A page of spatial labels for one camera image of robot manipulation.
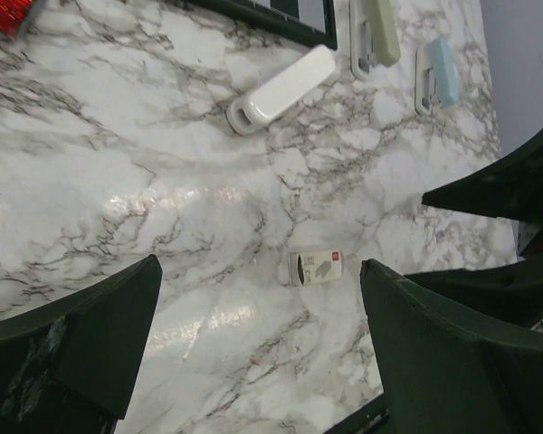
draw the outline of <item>white marble countertop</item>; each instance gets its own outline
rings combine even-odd
[[[339,77],[268,131],[224,110],[302,47],[182,2],[55,0],[0,38],[0,319],[149,253],[164,270],[119,434],[320,433],[381,392],[359,264],[402,273],[514,258],[510,224],[423,207],[500,154],[479,0],[395,0],[402,60]],[[414,53],[444,35],[461,102],[414,113]],[[323,244],[342,280],[287,286]]]

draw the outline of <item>grey wall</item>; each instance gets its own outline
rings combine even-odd
[[[481,0],[481,8],[500,144],[508,154],[543,127],[543,0]]]

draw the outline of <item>red shiny package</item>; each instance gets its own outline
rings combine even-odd
[[[0,32],[14,38],[26,33],[45,0],[0,0]]]

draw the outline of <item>red glitter object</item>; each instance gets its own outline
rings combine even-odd
[[[43,0],[0,0],[0,32],[15,37],[35,15]]]

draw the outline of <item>marble surface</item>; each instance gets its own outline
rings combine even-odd
[[[358,272],[514,260],[510,224],[420,195],[500,155],[479,0],[394,0],[402,60],[339,75],[267,131],[224,110],[294,43],[182,2],[54,0],[0,37],[0,319],[155,253],[157,314],[119,434],[319,433],[381,392]],[[444,35],[462,100],[414,113],[414,53]],[[345,275],[287,286],[286,251]]]

